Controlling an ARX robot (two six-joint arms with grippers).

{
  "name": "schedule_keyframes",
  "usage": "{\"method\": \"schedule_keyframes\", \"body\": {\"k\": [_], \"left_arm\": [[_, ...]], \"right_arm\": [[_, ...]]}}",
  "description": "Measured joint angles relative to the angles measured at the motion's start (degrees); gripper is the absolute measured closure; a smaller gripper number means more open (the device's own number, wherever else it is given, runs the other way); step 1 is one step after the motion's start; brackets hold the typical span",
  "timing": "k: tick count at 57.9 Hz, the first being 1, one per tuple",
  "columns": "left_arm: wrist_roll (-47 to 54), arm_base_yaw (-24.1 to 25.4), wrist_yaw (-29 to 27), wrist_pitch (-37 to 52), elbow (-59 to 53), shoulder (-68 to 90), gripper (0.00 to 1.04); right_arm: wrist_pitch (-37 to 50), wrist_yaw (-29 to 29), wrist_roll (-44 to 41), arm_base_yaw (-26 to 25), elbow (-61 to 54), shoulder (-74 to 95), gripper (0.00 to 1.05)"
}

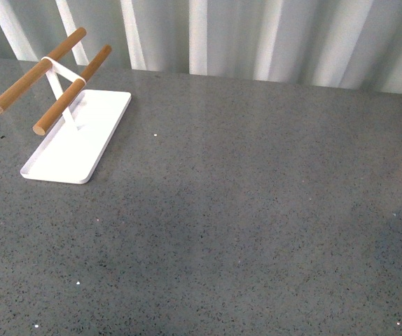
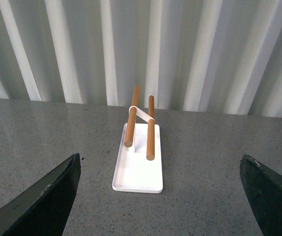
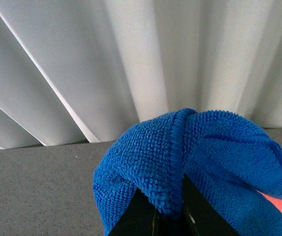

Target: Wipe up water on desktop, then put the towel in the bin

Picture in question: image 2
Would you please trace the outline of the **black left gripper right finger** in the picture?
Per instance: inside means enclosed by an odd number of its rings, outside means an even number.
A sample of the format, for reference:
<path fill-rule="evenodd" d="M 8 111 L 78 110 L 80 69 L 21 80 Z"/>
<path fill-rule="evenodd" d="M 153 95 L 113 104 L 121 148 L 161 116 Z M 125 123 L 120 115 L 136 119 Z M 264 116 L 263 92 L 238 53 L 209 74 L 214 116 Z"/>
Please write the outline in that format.
<path fill-rule="evenodd" d="M 240 178 L 263 235 L 282 236 L 282 175 L 244 155 Z"/>

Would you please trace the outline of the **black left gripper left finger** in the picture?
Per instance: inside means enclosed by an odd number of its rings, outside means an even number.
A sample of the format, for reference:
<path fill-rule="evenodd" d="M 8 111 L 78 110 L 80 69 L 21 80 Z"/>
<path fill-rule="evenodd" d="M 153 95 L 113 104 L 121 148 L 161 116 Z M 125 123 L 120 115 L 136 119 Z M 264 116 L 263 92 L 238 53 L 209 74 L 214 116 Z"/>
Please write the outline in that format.
<path fill-rule="evenodd" d="M 0 208 L 0 236 L 62 235 L 80 175 L 76 153 Z"/>

